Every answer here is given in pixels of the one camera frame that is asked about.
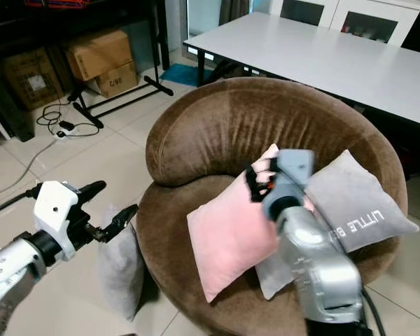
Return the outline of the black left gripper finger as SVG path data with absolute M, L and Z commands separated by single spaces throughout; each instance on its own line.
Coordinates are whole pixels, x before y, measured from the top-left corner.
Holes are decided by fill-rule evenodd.
M 117 237 L 124 228 L 130 226 L 130 221 L 132 221 L 132 218 L 136 215 L 138 210 L 138 204 L 133 204 L 120 210 L 111 218 L 111 222 L 107 226 L 93 227 L 91 233 L 92 237 L 94 237 L 95 241 L 101 243 L 110 242 L 114 237 Z
M 82 188 L 79 188 L 78 191 L 76 191 L 79 204 L 86 204 L 86 202 L 91 201 L 91 199 L 95 198 L 95 195 L 104 191 L 106 186 L 107 183 L 105 181 L 95 181 L 94 183 L 82 186 Z

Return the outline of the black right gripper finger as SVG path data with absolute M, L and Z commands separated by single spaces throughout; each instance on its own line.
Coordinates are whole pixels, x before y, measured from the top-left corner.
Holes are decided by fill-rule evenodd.
M 264 186 L 258 182 L 258 173 L 257 170 L 251 164 L 246 165 L 246 185 L 248 186 L 249 194 L 251 195 L 251 202 L 253 204 L 258 204 L 263 201 L 264 195 Z

